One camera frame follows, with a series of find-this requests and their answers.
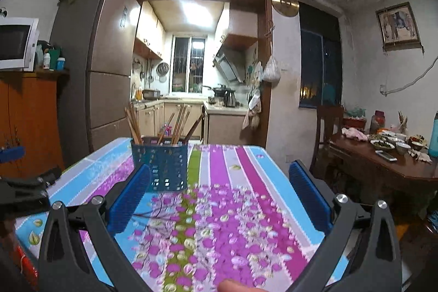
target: ceiling light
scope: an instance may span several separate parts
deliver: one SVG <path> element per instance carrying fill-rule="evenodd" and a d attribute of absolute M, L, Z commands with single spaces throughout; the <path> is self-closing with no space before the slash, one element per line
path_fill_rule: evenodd
<path fill-rule="evenodd" d="M 137 23 L 139 22 L 139 16 L 140 16 L 140 7 L 135 7 L 129 12 L 129 22 L 132 25 L 137 26 Z"/>
<path fill-rule="evenodd" d="M 204 42 L 203 41 L 194 41 L 192 42 L 192 48 L 195 50 L 202 50 L 204 48 Z"/>
<path fill-rule="evenodd" d="M 196 3 L 183 3 L 183 11 L 187 21 L 190 24 L 200 27 L 209 27 L 213 23 L 213 19 L 207 8 Z"/>

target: blue water bottle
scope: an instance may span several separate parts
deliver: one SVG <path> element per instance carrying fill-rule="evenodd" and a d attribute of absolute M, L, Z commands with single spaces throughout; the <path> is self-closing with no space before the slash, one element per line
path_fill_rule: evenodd
<path fill-rule="evenodd" d="M 432 137 L 428 153 L 429 156 L 438 157 L 438 111 L 437 114 L 435 114 L 434 127 L 432 129 Z"/>

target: mobile phone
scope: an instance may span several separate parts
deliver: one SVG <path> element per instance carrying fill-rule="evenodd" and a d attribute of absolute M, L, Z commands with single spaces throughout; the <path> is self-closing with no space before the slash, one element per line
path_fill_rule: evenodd
<path fill-rule="evenodd" d="M 389 153 L 387 153 L 385 151 L 376 150 L 376 154 L 379 155 L 380 157 L 383 157 L 387 161 L 390 161 L 390 162 L 397 161 L 397 157 L 393 157 L 393 155 L 390 155 Z"/>

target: brass gong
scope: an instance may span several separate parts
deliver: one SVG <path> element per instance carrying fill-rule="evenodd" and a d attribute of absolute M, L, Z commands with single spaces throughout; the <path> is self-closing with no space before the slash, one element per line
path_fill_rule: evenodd
<path fill-rule="evenodd" d="M 298 14 L 298 0 L 272 0 L 272 6 L 281 15 L 293 17 Z"/>

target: green cup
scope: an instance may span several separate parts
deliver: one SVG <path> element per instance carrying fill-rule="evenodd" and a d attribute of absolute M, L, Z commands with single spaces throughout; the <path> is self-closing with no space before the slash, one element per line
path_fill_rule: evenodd
<path fill-rule="evenodd" d="M 50 69 L 56 70 L 56 62 L 58 61 L 58 57 L 61 54 L 61 49 L 50 49 L 49 55 L 50 55 Z"/>

